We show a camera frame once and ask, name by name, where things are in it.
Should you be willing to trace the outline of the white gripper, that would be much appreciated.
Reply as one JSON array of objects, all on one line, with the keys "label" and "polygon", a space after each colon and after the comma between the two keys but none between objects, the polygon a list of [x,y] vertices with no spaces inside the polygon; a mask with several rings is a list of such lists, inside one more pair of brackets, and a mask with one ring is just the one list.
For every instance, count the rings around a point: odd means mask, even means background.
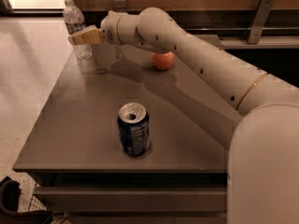
[{"label": "white gripper", "polygon": [[118,34],[118,26],[123,16],[124,13],[110,10],[106,17],[101,21],[101,30],[95,26],[88,26],[83,30],[70,35],[68,41],[72,45],[96,45],[101,44],[105,38],[110,44],[122,45]]}]

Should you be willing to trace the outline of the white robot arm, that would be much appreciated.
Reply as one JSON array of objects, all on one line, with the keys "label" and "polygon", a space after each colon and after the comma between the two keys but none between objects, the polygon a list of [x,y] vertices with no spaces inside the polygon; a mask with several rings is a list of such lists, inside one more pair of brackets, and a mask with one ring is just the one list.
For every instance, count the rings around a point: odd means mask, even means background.
[{"label": "white robot arm", "polygon": [[298,88],[185,32],[157,7],[109,12],[69,41],[176,54],[243,117],[229,150],[227,224],[299,224]]}]

